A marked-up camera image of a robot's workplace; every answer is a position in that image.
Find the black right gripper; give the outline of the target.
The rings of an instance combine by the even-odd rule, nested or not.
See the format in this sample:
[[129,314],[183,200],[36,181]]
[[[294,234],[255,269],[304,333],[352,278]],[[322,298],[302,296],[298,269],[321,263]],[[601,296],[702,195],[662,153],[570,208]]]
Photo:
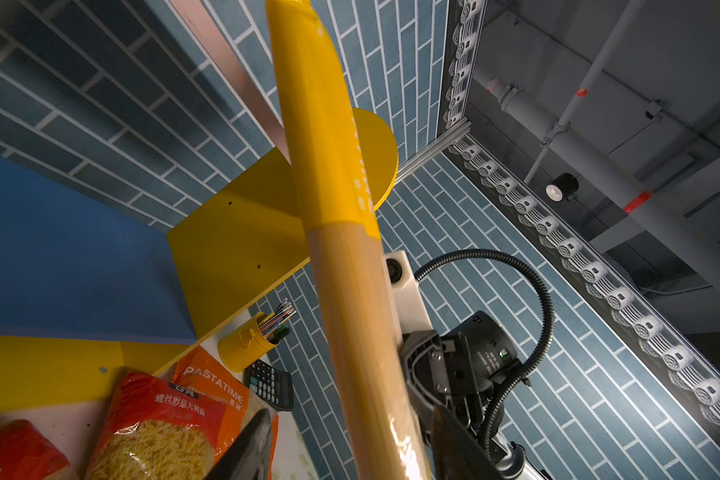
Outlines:
[[521,365],[514,343],[484,311],[444,335],[416,331],[402,339],[401,367],[426,444],[431,444],[438,405],[450,410],[462,427],[477,432],[495,390]]

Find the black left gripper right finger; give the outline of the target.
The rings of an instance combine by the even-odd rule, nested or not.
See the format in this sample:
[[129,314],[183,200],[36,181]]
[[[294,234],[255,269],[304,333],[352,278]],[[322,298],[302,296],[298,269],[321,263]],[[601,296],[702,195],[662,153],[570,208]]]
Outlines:
[[430,434],[436,479],[501,479],[477,441],[443,406],[436,406]]

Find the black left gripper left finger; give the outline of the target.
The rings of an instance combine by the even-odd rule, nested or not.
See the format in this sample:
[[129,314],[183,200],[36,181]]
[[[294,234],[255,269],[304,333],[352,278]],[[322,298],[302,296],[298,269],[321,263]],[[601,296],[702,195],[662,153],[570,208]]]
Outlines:
[[258,411],[214,465],[206,480],[267,480],[271,470],[273,414]]

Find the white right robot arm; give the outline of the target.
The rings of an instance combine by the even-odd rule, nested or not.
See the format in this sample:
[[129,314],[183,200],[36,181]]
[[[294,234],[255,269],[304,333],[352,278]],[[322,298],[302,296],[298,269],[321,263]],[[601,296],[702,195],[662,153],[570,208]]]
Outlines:
[[[499,323],[478,310],[445,334],[431,326],[419,284],[435,270],[461,260],[485,259],[511,267],[531,285],[541,304],[540,337],[527,359]],[[525,448],[500,433],[504,403],[528,384],[553,339],[554,307],[546,284],[520,259],[488,249],[440,255],[412,269],[403,253],[386,258],[397,304],[399,358],[422,437],[431,448],[437,479],[544,479]]]

